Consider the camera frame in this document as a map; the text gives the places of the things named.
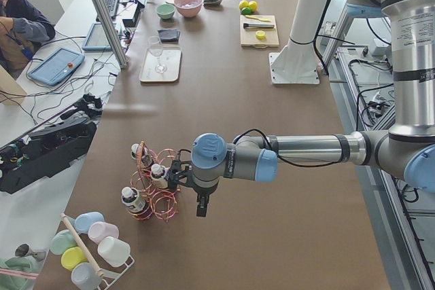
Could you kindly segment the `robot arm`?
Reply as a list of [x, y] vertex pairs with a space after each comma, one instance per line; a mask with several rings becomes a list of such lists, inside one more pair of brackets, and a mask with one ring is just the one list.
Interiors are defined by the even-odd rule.
[[388, 17], [391, 25], [395, 122], [386, 130], [349, 135], [254, 136], [227, 143], [206, 133], [193, 143], [188, 185], [196, 214], [207, 213], [222, 177], [270, 182], [279, 162], [317, 168], [341, 162], [374, 166], [426, 192], [434, 191], [434, 0], [347, 0], [350, 18]]

